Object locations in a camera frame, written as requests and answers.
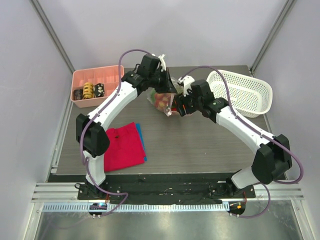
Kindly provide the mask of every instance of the plastic bag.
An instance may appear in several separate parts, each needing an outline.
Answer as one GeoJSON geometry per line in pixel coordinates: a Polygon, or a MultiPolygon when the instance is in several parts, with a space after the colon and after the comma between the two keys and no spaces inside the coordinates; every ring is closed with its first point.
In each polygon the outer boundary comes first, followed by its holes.
{"type": "MultiPolygon", "coordinates": [[[[172,77],[171,81],[178,94],[184,91],[184,88],[178,85],[178,81],[175,78],[172,77]]],[[[147,93],[147,99],[149,102],[167,116],[179,115],[177,108],[173,103],[174,98],[175,93],[157,93],[154,88],[147,93]]]]}

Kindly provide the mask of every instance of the basket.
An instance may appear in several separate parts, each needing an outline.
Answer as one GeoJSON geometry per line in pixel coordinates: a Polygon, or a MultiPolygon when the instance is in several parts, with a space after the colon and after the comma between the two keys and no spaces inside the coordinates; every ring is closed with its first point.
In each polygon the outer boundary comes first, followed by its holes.
{"type": "MultiPolygon", "coordinates": [[[[227,82],[231,104],[239,113],[249,118],[256,118],[270,110],[273,92],[268,83],[230,71],[219,71],[227,82]]],[[[228,99],[226,87],[217,72],[211,72],[206,81],[215,98],[228,99]]]]}
{"type": "MultiPolygon", "coordinates": [[[[124,67],[121,66],[121,77],[124,75],[124,67]]],[[[78,108],[99,106],[116,89],[119,84],[118,65],[103,66],[89,69],[77,70],[72,76],[70,99],[78,108]],[[85,83],[103,84],[104,96],[90,99],[74,100],[74,90],[82,89],[85,83]]]]}

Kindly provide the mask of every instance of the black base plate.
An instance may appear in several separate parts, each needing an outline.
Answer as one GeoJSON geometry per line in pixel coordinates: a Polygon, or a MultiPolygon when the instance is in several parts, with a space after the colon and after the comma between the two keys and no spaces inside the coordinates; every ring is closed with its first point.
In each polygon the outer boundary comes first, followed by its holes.
{"type": "MultiPolygon", "coordinates": [[[[186,173],[186,174],[130,174],[107,175],[100,186],[109,192],[129,193],[126,204],[133,205],[204,205],[219,204],[219,199],[255,198],[253,186],[247,186],[233,196],[226,192],[226,183],[233,173],[186,173]]],[[[106,194],[92,189],[78,192],[79,200],[105,200],[106,194]]],[[[110,196],[110,203],[118,204],[121,196],[110,196]]]]}

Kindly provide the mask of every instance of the perforated basket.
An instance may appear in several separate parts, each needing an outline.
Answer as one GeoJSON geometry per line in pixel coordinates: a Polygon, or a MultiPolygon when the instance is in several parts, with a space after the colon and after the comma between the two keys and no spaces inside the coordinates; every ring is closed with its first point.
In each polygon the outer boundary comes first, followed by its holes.
{"type": "MultiPolygon", "coordinates": [[[[227,82],[231,104],[239,113],[249,118],[256,118],[270,110],[273,92],[268,83],[230,71],[219,71],[227,82]]],[[[211,72],[206,81],[215,98],[227,100],[226,87],[218,73],[211,72]]]]}

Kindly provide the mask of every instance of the red object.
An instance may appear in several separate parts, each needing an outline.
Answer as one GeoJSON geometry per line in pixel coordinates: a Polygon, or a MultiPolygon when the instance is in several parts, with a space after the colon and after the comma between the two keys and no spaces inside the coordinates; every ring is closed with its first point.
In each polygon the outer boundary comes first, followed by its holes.
{"type": "Polygon", "coordinates": [[[143,164],[146,153],[134,122],[106,131],[110,146],[104,154],[104,171],[110,172],[119,169],[143,164]]]}

